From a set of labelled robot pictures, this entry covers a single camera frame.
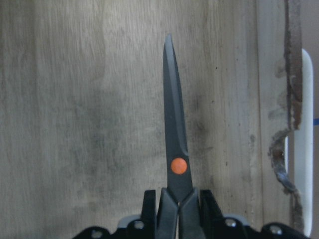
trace scissor blade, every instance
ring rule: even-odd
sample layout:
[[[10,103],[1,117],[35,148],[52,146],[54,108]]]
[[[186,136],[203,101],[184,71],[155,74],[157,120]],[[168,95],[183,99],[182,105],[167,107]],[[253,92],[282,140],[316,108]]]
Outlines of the scissor blade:
[[[192,191],[192,182],[179,73],[170,34],[166,37],[164,45],[163,70],[167,188],[175,199],[181,202]],[[176,174],[173,172],[171,164],[176,158],[185,160],[187,169],[184,173]]]

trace rusty edge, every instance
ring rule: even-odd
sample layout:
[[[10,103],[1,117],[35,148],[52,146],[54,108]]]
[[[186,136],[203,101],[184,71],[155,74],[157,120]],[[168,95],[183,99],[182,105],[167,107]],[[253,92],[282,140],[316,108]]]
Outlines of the rusty edge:
[[[289,132],[298,129],[301,122],[303,78],[300,0],[285,0],[284,58],[287,73],[288,129],[274,135],[269,153],[277,180],[284,186],[285,193],[290,194],[292,198],[291,226],[303,232],[304,219],[301,198],[298,189],[288,177],[284,156],[285,137]]]

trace orange dot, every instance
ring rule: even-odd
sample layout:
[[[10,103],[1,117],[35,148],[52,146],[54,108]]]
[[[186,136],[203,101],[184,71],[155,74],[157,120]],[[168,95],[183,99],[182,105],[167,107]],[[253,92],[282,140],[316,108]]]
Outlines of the orange dot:
[[[183,174],[187,170],[187,163],[183,158],[175,158],[170,164],[171,170],[176,174]]]

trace screw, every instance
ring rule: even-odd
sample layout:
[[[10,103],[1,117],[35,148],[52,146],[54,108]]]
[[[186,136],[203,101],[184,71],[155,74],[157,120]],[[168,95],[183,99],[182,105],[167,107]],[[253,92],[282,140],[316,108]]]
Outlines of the screw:
[[[134,228],[137,230],[141,230],[144,228],[144,223],[142,221],[135,221],[134,222]]]
[[[281,228],[279,226],[276,226],[276,225],[271,225],[269,227],[269,230],[272,234],[281,235],[283,233],[283,230],[281,230]]]
[[[91,238],[100,239],[103,236],[103,233],[100,231],[93,230],[91,234]]]
[[[232,228],[234,228],[234,227],[237,225],[236,221],[235,221],[234,219],[232,219],[232,218],[227,218],[227,219],[225,220],[225,224],[226,224],[228,227],[232,227]]]

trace wood grain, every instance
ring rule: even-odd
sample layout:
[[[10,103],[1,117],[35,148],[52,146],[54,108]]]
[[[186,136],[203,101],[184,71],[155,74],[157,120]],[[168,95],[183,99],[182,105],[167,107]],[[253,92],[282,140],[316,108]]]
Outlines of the wood grain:
[[[144,190],[159,197],[168,33],[194,185],[258,230],[282,219],[265,208],[287,200],[278,203],[280,189],[263,198],[264,181],[276,179],[264,175],[272,169],[262,137],[281,119],[261,120],[259,93],[284,89],[258,80],[255,1],[3,0],[0,10],[1,238],[113,232],[140,212]]]

